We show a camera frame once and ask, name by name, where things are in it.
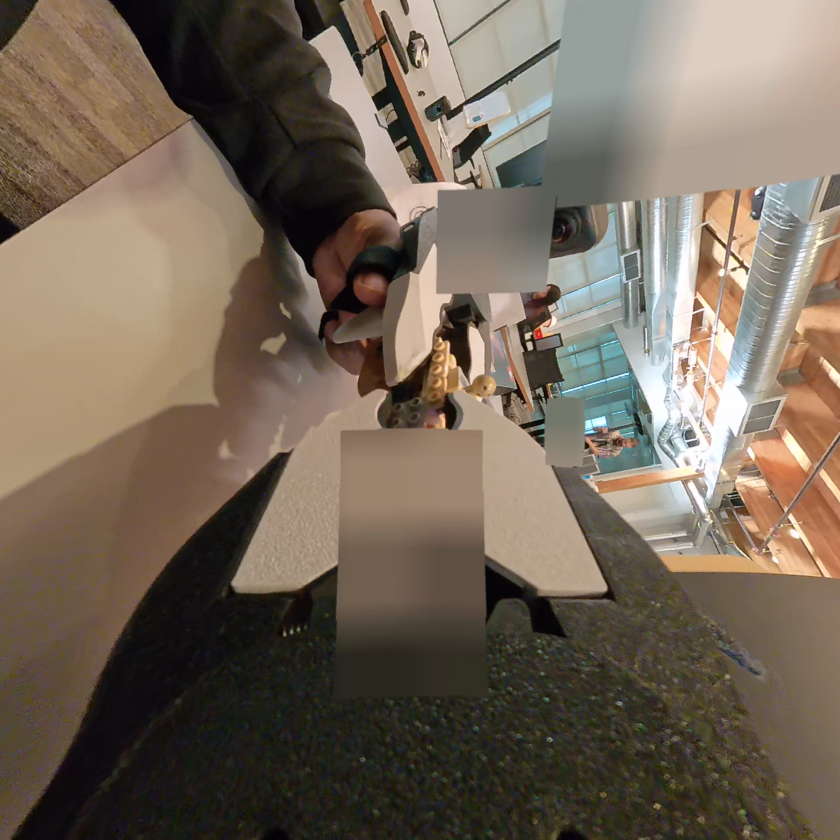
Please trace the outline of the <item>person's left hand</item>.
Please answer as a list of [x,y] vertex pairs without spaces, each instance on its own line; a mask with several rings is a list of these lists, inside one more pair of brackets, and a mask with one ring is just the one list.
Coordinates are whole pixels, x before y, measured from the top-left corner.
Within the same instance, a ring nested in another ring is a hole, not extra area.
[[[354,214],[316,250],[312,269],[322,301],[325,306],[345,287],[347,270],[359,253],[373,246],[389,246],[398,249],[401,244],[401,227],[393,215],[379,209]],[[339,321],[325,327],[324,345],[329,357],[352,375],[358,375],[364,364],[366,342],[335,343],[332,336],[342,323],[353,318],[352,313],[342,311]]]

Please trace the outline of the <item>person's left forearm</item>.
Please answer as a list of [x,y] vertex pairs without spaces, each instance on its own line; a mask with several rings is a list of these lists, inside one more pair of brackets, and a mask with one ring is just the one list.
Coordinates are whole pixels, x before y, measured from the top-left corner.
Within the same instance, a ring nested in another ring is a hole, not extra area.
[[400,226],[293,2],[113,1],[174,104],[201,126],[308,268],[363,212]]

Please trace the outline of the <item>black wall screen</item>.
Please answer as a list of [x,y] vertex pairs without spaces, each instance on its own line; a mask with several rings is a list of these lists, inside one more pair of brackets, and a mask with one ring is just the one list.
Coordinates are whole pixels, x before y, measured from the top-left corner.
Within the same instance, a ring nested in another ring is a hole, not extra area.
[[547,158],[546,140],[533,145],[497,166],[500,188],[540,186]]

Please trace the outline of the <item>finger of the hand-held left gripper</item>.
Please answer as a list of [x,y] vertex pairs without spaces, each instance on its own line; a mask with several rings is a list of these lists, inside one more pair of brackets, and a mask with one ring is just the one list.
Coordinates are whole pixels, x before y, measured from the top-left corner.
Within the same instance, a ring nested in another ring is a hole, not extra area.
[[403,275],[391,283],[382,321],[387,385],[404,382],[426,360],[441,323],[441,311],[436,275]]
[[489,335],[487,324],[484,322],[471,323],[467,327],[467,346],[469,350],[468,394],[494,394],[497,389],[496,380],[493,376],[494,363]]

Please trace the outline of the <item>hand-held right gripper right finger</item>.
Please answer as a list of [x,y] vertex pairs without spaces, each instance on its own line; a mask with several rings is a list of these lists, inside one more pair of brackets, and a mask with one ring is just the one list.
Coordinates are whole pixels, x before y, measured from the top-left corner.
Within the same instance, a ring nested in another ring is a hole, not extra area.
[[464,392],[457,430],[482,433],[486,557],[536,595],[595,599],[607,582],[543,449],[493,408]]

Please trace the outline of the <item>long wooden table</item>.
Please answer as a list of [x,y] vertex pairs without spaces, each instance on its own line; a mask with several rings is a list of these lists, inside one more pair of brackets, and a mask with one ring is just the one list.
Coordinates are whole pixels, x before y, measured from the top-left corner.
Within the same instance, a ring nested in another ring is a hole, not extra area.
[[[456,106],[464,98],[434,3],[363,1],[363,7],[374,40],[385,39],[381,53],[393,79],[388,89],[395,94],[393,105],[417,162],[438,182],[493,188],[482,150],[460,167],[454,165],[451,152],[466,137],[455,118],[431,120],[425,113],[438,99],[446,97]],[[429,46],[428,63],[420,68],[412,64],[408,48],[413,32],[423,35]]]

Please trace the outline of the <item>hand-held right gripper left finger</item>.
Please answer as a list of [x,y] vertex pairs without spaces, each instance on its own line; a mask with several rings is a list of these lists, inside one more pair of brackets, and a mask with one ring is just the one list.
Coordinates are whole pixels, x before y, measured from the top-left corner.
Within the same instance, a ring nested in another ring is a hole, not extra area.
[[310,429],[290,453],[232,580],[235,593],[293,593],[339,558],[343,431],[382,430],[384,392],[373,392]]

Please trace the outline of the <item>tan brick-built model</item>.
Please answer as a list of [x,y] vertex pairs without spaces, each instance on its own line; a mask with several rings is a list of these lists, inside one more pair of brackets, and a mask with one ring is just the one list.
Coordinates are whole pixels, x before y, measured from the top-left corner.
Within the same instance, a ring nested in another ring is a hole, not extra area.
[[440,338],[419,367],[395,385],[385,381],[382,338],[368,339],[357,381],[360,396],[375,391],[387,394],[378,413],[385,428],[451,428],[455,423],[453,394],[464,392],[481,401],[493,396],[496,388],[489,374],[480,374],[467,384],[449,342]]

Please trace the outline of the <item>grey desk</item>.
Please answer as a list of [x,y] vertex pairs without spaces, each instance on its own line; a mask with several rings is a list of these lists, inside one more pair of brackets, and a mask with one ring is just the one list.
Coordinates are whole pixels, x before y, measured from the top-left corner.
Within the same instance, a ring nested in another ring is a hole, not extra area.
[[135,607],[276,453],[357,403],[315,281],[194,122],[2,245],[1,831]]

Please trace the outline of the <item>silver air ducts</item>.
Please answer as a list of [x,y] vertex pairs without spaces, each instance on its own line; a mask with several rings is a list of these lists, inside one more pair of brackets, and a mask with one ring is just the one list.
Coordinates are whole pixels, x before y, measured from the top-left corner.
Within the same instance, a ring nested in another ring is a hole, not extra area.
[[[705,465],[689,483],[705,485],[704,511],[720,507],[735,487],[754,435],[768,432],[784,402],[778,374],[829,239],[838,204],[825,203],[838,176],[770,185],[764,191],[759,228],[711,426]],[[699,290],[701,196],[692,194],[624,202],[637,218],[637,258],[644,312],[639,325],[615,324],[633,375],[653,410],[654,446],[677,461],[677,426],[689,415],[677,396],[678,349],[689,341],[693,305]]]

